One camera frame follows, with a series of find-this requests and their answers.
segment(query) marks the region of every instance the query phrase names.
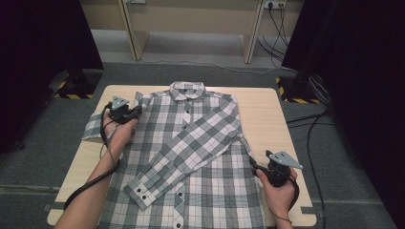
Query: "shirt collar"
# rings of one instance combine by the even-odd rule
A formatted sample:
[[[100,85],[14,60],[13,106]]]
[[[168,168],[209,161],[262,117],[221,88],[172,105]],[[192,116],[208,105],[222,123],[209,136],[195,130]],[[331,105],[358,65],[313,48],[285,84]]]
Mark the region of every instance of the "shirt collar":
[[[175,101],[183,101],[187,98],[203,98],[205,86],[202,82],[176,81],[170,85],[170,95]]]

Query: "yellow and black hazard tape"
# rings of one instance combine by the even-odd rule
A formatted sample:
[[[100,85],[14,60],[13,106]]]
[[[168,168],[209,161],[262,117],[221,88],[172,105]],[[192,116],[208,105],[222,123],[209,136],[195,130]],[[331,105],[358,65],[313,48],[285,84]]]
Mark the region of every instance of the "yellow and black hazard tape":
[[[315,104],[319,104],[318,99],[304,99],[304,98],[289,98],[289,97],[286,97],[285,90],[283,88],[283,85],[281,84],[281,80],[280,80],[279,77],[276,78],[276,82],[277,82],[277,87],[279,89],[279,93],[280,93],[280,97],[281,97],[282,101],[295,102],[295,103],[315,103]]]
[[[65,86],[65,84],[66,84],[66,80],[60,84],[56,94],[53,96],[54,98],[91,99],[93,97],[92,94],[71,94],[71,93],[64,94],[64,93],[61,93],[60,91],[63,91],[63,87]]]

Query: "wall socket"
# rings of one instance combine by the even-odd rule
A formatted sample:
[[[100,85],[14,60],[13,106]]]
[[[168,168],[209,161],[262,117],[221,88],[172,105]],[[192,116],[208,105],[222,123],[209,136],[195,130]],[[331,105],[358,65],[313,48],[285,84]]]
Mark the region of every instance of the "wall socket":
[[[265,9],[268,9],[268,3],[273,3],[272,9],[281,9],[286,7],[287,0],[272,0],[272,1],[265,1]]]

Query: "gray floor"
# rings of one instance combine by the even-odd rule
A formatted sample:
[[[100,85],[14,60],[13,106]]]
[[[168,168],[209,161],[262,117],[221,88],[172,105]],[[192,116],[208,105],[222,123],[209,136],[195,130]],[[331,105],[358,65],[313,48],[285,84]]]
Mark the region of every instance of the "gray floor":
[[[153,33],[140,61],[134,61],[123,31],[93,31],[104,62],[93,99],[53,99],[25,137],[24,150],[0,156],[0,228],[51,228],[48,206],[54,201],[80,142],[83,127],[108,84],[168,84],[201,80],[208,86],[270,87],[274,77],[292,75],[259,46],[245,64],[237,35]],[[286,47],[277,46],[280,51]],[[281,102],[286,120],[320,114],[323,105]],[[291,124],[295,151],[304,165],[309,194],[322,228],[321,198],[310,169],[307,139],[313,119]],[[357,167],[330,116],[318,121],[309,139],[313,169],[326,205],[327,228],[395,228],[367,175]]]

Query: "gray checkered fabric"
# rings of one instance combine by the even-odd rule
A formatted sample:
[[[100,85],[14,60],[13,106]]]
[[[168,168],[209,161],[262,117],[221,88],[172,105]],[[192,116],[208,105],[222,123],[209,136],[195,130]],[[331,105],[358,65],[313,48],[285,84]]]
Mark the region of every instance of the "gray checkered fabric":
[[[234,96],[174,82],[136,101],[142,115],[100,228],[266,228]],[[95,116],[84,138],[96,135]]]

